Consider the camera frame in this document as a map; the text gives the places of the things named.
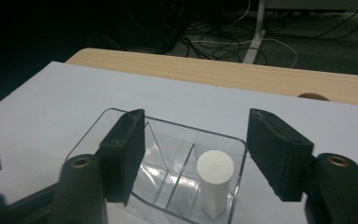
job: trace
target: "gray carpet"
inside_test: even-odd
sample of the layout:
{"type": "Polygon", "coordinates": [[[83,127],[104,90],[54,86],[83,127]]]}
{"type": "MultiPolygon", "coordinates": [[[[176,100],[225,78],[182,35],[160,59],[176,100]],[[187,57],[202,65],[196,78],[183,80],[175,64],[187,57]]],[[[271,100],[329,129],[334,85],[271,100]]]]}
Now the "gray carpet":
{"type": "MultiPolygon", "coordinates": [[[[325,71],[333,73],[358,75],[358,13],[348,21],[354,12],[343,13],[310,13],[302,16],[300,13],[288,15],[287,13],[278,14],[268,12],[265,19],[264,29],[267,30],[265,38],[276,39],[292,48],[297,54],[297,61],[293,68],[307,69],[314,71],[325,71]],[[337,29],[320,35],[333,27],[337,29]],[[285,35],[318,36],[318,38],[299,38],[285,35]]],[[[249,47],[249,43],[242,44],[240,49],[238,42],[251,40],[255,28],[255,12],[250,12],[241,21],[230,25],[241,13],[225,13],[223,25],[219,30],[214,29],[202,18],[192,21],[186,29],[184,36],[192,41],[215,41],[223,43],[233,43],[231,45],[221,45],[212,43],[193,42],[196,49],[199,49],[214,60],[227,62],[242,62],[244,55],[249,47]]],[[[268,66],[290,67],[295,61],[295,54],[287,47],[276,41],[263,41],[261,52],[257,54],[255,64],[266,64],[268,66]]],[[[174,56],[186,56],[187,43],[178,42],[175,48],[167,53],[174,56]]],[[[199,57],[190,48],[188,57],[199,57]]]]}

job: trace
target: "floor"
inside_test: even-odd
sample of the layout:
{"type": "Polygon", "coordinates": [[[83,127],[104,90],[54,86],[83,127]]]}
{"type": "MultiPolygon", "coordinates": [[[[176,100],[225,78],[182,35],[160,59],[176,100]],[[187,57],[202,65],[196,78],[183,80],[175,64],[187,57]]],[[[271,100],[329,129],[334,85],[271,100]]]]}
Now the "floor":
{"type": "MultiPolygon", "coordinates": [[[[65,62],[80,49],[124,50],[117,30],[110,30],[112,18],[103,16],[109,15],[106,8],[94,10],[100,13],[88,13],[90,17],[85,18],[85,8],[73,8],[70,2],[60,5],[60,10],[47,2],[37,4],[38,8],[42,4],[44,10],[19,12],[15,10],[19,6],[9,3],[0,11],[0,101],[51,61],[65,62]],[[72,12],[71,18],[66,16],[68,11],[72,12]]],[[[211,26],[195,13],[173,48],[164,53],[240,63],[255,29],[252,10],[232,24],[242,14],[240,10],[224,12],[220,25],[211,26]]],[[[267,40],[263,41],[255,63],[358,75],[358,13],[306,14],[268,12],[267,40]]]]}

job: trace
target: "white cable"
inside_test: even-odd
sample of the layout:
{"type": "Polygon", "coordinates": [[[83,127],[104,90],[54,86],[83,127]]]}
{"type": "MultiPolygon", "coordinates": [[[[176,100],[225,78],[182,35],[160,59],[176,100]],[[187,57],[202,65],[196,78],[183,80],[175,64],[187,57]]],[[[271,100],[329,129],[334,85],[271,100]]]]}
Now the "white cable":
{"type": "Polygon", "coordinates": [[[248,8],[246,8],[245,13],[243,13],[243,15],[242,15],[239,19],[237,19],[236,21],[234,21],[233,23],[231,23],[231,24],[229,25],[229,27],[233,26],[235,23],[237,23],[237,21],[242,20],[242,19],[246,16],[246,14],[248,14],[250,8],[251,8],[251,0],[248,1],[248,8]]]}
{"type": "MultiPolygon", "coordinates": [[[[290,48],[288,45],[284,44],[283,42],[276,40],[276,39],[271,39],[271,38],[265,38],[265,39],[260,39],[260,41],[263,40],[267,40],[267,41],[275,41],[278,44],[281,44],[287,48],[289,48],[294,54],[295,54],[295,61],[292,63],[292,65],[290,65],[289,68],[292,68],[293,66],[295,66],[295,64],[297,63],[298,60],[298,56],[295,50],[293,50],[292,48],[290,48]]],[[[193,40],[191,41],[191,43],[211,43],[211,44],[221,44],[221,45],[241,45],[241,44],[247,44],[247,43],[251,43],[252,40],[247,40],[247,41],[243,41],[243,42],[239,42],[239,43],[225,43],[225,42],[216,42],[216,41],[209,41],[209,40],[193,40]]]]}

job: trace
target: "wooden desk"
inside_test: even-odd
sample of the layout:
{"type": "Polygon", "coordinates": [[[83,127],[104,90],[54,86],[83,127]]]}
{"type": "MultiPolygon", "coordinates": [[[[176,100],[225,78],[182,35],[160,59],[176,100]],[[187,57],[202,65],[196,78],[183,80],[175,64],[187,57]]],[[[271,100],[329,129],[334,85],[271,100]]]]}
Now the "wooden desk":
{"type": "Polygon", "coordinates": [[[312,92],[358,105],[358,76],[107,49],[82,49],[67,63],[220,87],[298,96],[312,92]]]}

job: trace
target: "clear plastic container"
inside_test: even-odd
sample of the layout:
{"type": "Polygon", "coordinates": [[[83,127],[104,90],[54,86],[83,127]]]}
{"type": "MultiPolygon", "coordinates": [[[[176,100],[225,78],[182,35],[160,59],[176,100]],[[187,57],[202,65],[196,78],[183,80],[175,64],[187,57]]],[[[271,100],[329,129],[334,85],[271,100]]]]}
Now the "clear plastic container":
{"type": "MultiPolygon", "coordinates": [[[[107,109],[74,147],[71,157],[93,154],[126,111],[107,109]]],[[[129,203],[117,206],[150,223],[231,223],[246,159],[245,142],[239,138],[145,117],[145,156],[129,203]],[[217,219],[200,205],[198,157],[209,150],[226,152],[234,161],[227,210],[217,219]]]]}

